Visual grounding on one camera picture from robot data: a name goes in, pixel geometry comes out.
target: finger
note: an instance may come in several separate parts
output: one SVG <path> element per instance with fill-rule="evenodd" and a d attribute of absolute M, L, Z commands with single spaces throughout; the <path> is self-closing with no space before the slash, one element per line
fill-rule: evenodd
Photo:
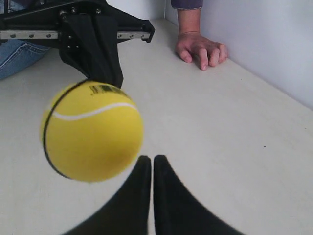
<path fill-rule="evenodd" d="M 191 54 L 183 46 L 177 46 L 176 52 L 184 62 L 186 63 L 192 62 Z"/>
<path fill-rule="evenodd" d="M 197 57 L 200 62 L 200 69 L 201 70 L 207 70 L 209 59 L 207 56 L 207 50 L 205 48 L 199 48 L 197 50 Z"/>
<path fill-rule="evenodd" d="M 214 48 L 210 51 L 209 54 L 209 66 L 215 67 L 219 63 L 219 58 L 220 58 L 220 50 L 218 48 Z"/>
<path fill-rule="evenodd" d="M 219 50 L 220 50 L 219 63 L 222 63 L 227 58 L 227 48 L 226 48 L 226 46 L 224 44 L 219 44 L 218 47 L 219 47 Z"/>

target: white wall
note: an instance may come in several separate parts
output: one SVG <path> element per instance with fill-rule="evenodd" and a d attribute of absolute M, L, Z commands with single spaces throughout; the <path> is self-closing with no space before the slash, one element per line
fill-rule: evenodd
<path fill-rule="evenodd" d="M 166 18 L 177 24 L 167 0 Z M 313 108 L 313 0 L 204 0 L 201 30 L 230 58 Z"/>
<path fill-rule="evenodd" d="M 107 0 L 107 3 L 143 20 L 164 17 L 164 0 Z"/>

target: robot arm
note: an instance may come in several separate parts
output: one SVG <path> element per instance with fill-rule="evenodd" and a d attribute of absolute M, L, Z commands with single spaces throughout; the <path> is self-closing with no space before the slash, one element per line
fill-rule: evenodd
<path fill-rule="evenodd" d="M 0 15 L 0 43 L 23 40 L 59 50 L 62 61 L 87 79 L 121 88 L 117 44 L 151 42 L 155 29 L 104 0 L 64 0 Z"/>

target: gray sleeve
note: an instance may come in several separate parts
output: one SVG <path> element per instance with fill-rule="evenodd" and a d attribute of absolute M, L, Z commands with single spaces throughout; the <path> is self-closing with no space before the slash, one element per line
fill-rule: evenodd
<path fill-rule="evenodd" d="M 171 0 L 171 5 L 176 9 L 197 9 L 203 6 L 203 0 Z"/>

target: human hand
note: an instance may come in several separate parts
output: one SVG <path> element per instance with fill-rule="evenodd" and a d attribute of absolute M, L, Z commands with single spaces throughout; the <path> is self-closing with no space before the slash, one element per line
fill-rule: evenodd
<path fill-rule="evenodd" d="M 213 42 L 198 32 L 180 34 L 176 44 L 176 52 L 186 63 L 191 63 L 193 57 L 197 58 L 201 70 L 206 70 L 208 66 L 217 66 L 228 57 L 227 48 L 224 44 Z"/>

